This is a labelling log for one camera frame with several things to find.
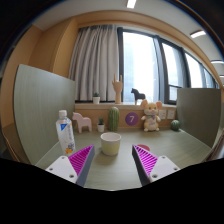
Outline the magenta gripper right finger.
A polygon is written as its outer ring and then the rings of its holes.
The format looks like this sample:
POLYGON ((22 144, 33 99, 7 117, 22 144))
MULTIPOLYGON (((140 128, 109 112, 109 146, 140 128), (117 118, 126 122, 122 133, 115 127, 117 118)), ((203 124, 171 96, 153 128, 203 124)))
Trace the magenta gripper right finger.
POLYGON ((180 170, 167 156, 156 156, 138 145, 132 146, 132 156, 143 186, 180 170))

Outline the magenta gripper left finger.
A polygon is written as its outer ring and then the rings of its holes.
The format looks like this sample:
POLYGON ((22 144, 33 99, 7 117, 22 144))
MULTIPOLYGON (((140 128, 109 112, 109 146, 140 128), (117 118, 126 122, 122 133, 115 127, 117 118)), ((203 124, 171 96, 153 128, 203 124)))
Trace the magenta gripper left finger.
POLYGON ((94 155, 94 146, 87 146, 69 157, 60 156, 47 168, 47 171, 83 187, 94 155))

